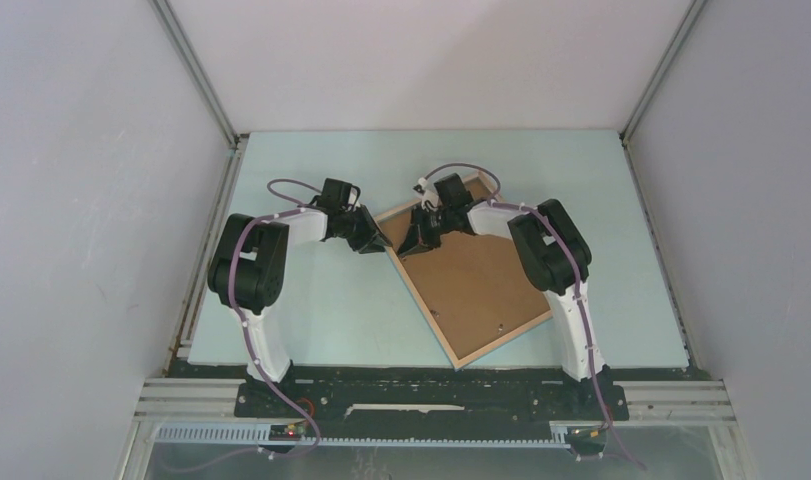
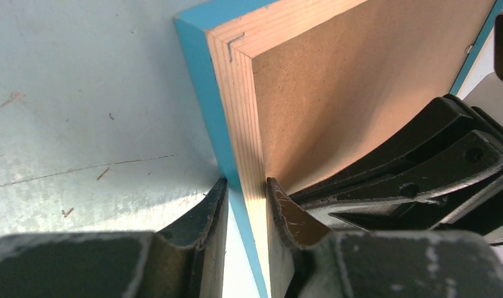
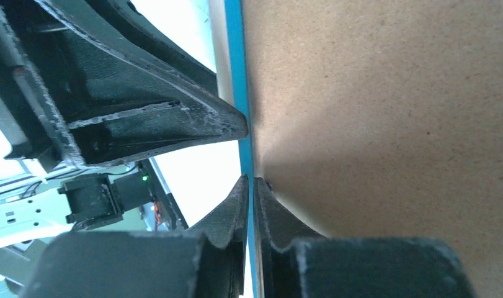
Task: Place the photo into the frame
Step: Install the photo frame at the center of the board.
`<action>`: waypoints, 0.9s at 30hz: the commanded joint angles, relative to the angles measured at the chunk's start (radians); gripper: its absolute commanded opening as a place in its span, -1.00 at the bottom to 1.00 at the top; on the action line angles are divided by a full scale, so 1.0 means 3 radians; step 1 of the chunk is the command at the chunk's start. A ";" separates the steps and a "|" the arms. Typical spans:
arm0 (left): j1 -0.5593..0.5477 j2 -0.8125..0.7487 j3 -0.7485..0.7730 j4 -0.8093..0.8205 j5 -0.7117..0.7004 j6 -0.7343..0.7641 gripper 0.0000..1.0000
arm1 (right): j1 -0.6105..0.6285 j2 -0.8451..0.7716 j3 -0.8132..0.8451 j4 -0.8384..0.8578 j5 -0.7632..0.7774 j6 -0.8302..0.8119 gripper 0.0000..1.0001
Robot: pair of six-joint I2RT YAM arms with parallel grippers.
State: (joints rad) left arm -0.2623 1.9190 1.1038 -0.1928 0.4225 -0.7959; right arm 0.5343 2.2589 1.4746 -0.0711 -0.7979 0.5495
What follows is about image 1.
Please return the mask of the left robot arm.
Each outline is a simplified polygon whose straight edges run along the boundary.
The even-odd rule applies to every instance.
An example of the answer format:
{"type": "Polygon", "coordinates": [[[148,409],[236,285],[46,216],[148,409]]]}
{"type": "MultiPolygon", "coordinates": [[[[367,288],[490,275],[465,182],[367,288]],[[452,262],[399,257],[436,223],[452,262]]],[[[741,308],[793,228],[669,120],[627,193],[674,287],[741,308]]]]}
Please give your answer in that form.
{"type": "Polygon", "coordinates": [[[360,197],[358,186],[328,178],[309,202],[259,217],[232,214],[221,232],[207,287],[234,311],[249,355],[248,374],[266,382],[258,402],[273,416],[289,414],[297,403],[296,388],[282,380],[292,360],[277,319],[289,250],[329,239],[345,240],[358,254],[392,246],[360,197]]]}

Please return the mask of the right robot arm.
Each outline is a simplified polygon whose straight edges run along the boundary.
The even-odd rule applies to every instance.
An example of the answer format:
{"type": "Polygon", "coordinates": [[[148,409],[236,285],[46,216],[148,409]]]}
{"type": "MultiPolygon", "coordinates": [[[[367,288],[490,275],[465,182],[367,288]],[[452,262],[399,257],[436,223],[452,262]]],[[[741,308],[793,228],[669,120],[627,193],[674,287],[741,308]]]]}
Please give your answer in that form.
{"type": "Polygon", "coordinates": [[[553,312],[563,354],[561,367],[575,381],[562,392],[564,408],[577,418],[591,416],[603,403],[595,383],[606,362],[589,315],[591,250],[564,206],[556,199],[535,207],[495,198],[477,200],[457,174],[433,187],[421,178],[413,190],[419,203],[411,208],[409,228],[397,255],[435,250],[442,236],[452,232],[511,240],[526,278],[544,294],[553,312]]]}

